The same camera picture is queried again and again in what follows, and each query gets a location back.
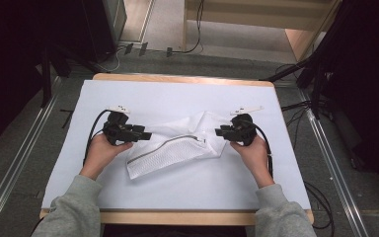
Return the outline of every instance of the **gray sweatshirt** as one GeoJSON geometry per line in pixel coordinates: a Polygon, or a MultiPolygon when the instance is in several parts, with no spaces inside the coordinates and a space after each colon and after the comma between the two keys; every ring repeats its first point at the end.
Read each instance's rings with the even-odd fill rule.
{"type": "MultiPolygon", "coordinates": [[[[87,177],[76,176],[66,194],[51,203],[50,213],[33,236],[100,236],[101,188],[87,177]]],[[[256,236],[316,236],[304,210],[297,202],[288,202],[280,185],[259,189],[257,196],[256,236]]]]}

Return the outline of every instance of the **sleeve cuff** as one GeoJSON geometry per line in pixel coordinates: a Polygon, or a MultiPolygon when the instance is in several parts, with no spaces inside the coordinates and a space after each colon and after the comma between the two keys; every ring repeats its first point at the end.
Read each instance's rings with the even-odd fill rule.
{"type": "Polygon", "coordinates": [[[71,196],[76,199],[81,199],[85,203],[97,203],[98,195],[103,187],[94,180],[77,175],[73,179],[72,184],[66,191],[67,196],[71,196]]]}
{"type": "Polygon", "coordinates": [[[258,201],[260,202],[260,209],[278,207],[288,203],[287,198],[282,192],[281,185],[274,184],[263,187],[257,191],[258,201]]]}

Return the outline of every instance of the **person's left hand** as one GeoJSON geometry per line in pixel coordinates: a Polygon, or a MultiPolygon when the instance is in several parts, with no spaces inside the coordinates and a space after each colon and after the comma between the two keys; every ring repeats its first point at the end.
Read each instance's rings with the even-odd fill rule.
{"type": "Polygon", "coordinates": [[[131,142],[111,145],[104,134],[96,135],[89,146],[88,156],[79,175],[97,180],[98,176],[112,162],[114,157],[131,146],[133,146],[131,142]]]}

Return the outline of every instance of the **white fabric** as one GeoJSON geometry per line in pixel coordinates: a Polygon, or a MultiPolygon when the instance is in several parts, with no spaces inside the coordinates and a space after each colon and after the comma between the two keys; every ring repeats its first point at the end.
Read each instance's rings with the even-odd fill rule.
{"type": "Polygon", "coordinates": [[[126,160],[130,179],[191,159],[220,157],[226,141],[214,129],[222,124],[229,119],[202,112],[146,127],[151,139],[134,144],[126,160]]]}

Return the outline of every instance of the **wooden table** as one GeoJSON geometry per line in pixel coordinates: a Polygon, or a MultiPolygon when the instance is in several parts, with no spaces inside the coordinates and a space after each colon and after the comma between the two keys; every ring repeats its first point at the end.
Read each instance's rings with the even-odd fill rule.
{"type": "MultiPolygon", "coordinates": [[[[187,20],[196,20],[200,0],[186,0],[183,47],[187,45],[187,20]]],[[[208,0],[205,22],[283,28],[297,60],[332,24],[341,0],[208,0]]]]}
{"type": "MultiPolygon", "coordinates": [[[[208,77],[184,77],[148,74],[104,74],[94,76],[94,80],[138,81],[138,82],[168,82],[168,83],[198,83],[213,85],[245,85],[273,87],[272,83],[264,81],[227,80],[208,77]]],[[[313,223],[314,216],[310,209],[305,210],[313,223]]],[[[48,209],[42,209],[40,217],[48,214],[48,209]]],[[[101,211],[101,222],[105,224],[165,224],[165,225],[255,225],[255,211],[188,211],[188,210],[114,210],[101,211]]]]}

